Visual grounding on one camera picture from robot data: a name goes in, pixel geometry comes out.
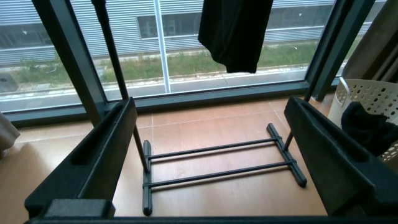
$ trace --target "beige floor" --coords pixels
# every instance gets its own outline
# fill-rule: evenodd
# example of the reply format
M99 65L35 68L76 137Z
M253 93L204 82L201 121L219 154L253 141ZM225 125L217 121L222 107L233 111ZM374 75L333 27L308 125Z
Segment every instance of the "beige floor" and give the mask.
M332 99L328 95L323 103L312 103L327 114ZM285 139L289 130L283 114L286 101L279 98L147 114L139 117L137 125L142 141L151 142L154 154L268 138L268 123ZM82 122L21 130L16 145L0 162L1 223L27 220L24 199L91 129L89 122ZM287 169L179 185L153 194L153 216L325 215L295 142L290 151L308 179L305 189ZM160 161L154 164L153 181L282 161L271 144L207 155ZM142 167L134 144L130 144L113 203L116 216L142 216Z

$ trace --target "curtain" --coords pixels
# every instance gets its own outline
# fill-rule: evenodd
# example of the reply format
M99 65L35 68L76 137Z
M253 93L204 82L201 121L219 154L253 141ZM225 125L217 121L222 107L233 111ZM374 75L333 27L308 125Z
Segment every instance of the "curtain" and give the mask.
M19 131L0 113L0 159L3 151L13 146L19 135Z
M388 0L348 60L342 76L398 82L398 1Z

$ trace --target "laundry basket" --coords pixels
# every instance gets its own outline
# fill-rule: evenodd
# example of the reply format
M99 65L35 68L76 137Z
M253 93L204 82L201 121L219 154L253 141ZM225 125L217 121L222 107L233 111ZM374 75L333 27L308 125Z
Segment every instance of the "laundry basket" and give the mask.
M374 80L340 78L328 118L341 128L341 116L352 101L362 104L370 114L383 114L398 124L398 84ZM380 156L388 164L398 162L398 141Z

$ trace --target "corrugated metal wall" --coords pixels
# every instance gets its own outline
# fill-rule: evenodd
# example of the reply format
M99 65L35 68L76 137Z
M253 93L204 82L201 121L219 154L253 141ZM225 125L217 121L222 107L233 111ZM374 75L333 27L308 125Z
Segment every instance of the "corrugated metal wall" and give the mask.
M107 57L108 51L94 7L89 0L71 0L90 54ZM275 0L273 7L331 5L334 0ZM160 0L162 14L201 12L203 0ZM111 28L119 55L158 52L154 39L141 39L137 16L154 16L153 0L107 1ZM0 0L0 25L41 22L31 0ZM361 29L364 34L368 26ZM267 30L264 42L318 39L323 27ZM196 35L166 37L167 50L202 47ZM19 63L22 58L53 59L52 46L0 50L0 65Z

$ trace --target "basket handle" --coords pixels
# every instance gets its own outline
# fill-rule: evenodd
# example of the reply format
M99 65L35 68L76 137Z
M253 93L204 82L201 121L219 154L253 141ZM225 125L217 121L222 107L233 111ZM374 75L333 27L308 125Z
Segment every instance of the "basket handle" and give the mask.
M337 103L342 108L344 103L346 102L346 99L349 98L349 97L351 98L351 93L349 92L348 85L347 85L346 81L344 80L344 78L340 77L339 79L340 79L340 83L339 84L343 85L343 87L344 87L344 89L346 91L346 94L347 94L346 98L343 99L343 102L340 102L339 100L337 100Z

